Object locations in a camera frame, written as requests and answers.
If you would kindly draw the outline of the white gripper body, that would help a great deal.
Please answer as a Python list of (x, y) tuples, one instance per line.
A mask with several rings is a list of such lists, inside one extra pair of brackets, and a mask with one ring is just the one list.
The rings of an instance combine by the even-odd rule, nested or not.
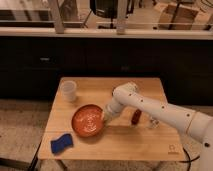
[(102, 119), (104, 122), (111, 122), (114, 118), (118, 117), (123, 111), (123, 105), (117, 100), (112, 99), (105, 105), (102, 113)]

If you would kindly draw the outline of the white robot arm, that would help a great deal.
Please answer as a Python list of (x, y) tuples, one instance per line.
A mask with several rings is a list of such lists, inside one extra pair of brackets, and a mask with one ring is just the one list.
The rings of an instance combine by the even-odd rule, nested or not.
[(205, 113), (142, 96), (138, 86), (128, 82), (117, 86), (112, 99), (103, 109), (103, 120), (111, 122), (125, 107), (131, 106), (148, 113), (202, 144), (199, 171), (213, 171), (213, 117)]

